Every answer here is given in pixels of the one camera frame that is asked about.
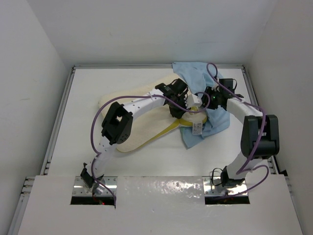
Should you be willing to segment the light blue pillowcase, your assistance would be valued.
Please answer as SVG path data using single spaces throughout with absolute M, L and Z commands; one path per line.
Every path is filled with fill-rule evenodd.
M 203 62 L 174 62 L 173 72 L 187 83 L 191 93 L 205 91 L 206 87 L 215 86 Z M 191 127 L 181 127 L 180 133 L 186 148 L 192 148 L 205 138 L 224 131 L 230 126 L 230 113 L 223 108 L 207 109 L 207 121 L 202 125 L 202 133 L 194 135 Z

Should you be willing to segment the cream yellow-edged pillow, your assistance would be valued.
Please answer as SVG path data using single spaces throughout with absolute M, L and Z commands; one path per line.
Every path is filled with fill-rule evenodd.
M 148 85 L 132 90 L 105 94 L 100 98 L 98 106 L 101 107 L 107 101 L 118 96 L 146 95 L 146 93 L 151 91 L 156 85 L 160 83 L 167 85 L 177 78 L 180 78 L 180 76 L 172 73 Z M 181 119 L 174 118 L 170 114 L 169 106 L 164 105 L 145 113 L 133 121 L 130 137 L 124 143 L 119 144 L 117 150 L 123 153 L 131 152 L 178 127 L 186 127 L 188 130 L 192 130 L 194 123 L 206 123 L 207 120 L 206 112 L 197 114 L 185 113 Z

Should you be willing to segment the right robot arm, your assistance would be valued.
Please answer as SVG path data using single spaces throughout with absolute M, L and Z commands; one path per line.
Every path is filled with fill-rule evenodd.
M 207 86 L 202 97 L 203 104 L 215 110 L 223 108 L 242 125 L 240 153 L 221 172 L 222 187 L 235 187 L 245 180 L 248 172 L 254 171 L 264 159 L 279 152 L 278 117 L 266 115 L 261 107 L 247 102 L 241 94 L 235 94 L 232 79 L 221 79 L 215 88 Z

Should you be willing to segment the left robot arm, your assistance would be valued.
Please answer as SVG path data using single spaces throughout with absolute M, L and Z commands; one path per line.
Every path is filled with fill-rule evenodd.
M 90 163 L 84 163 L 80 174 L 87 187 L 91 188 L 95 181 L 103 176 L 101 166 L 118 144 L 124 143 L 131 135 L 133 121 L 143 114 L 164 105 L 169 106 L 170 114 L 174 118 L 181 118 L 188 111 L 188 86 L 180 78 L 170 84 L 160 83 L 145 95 L 119 96 L 106 102 L 96 113 L 90 130 L 90 143 L 96 157 Z M 101 124 L 101 141 L 97 148 L 93 133 L 95 123 L 101 111 L 109 105 L 109 109 Z

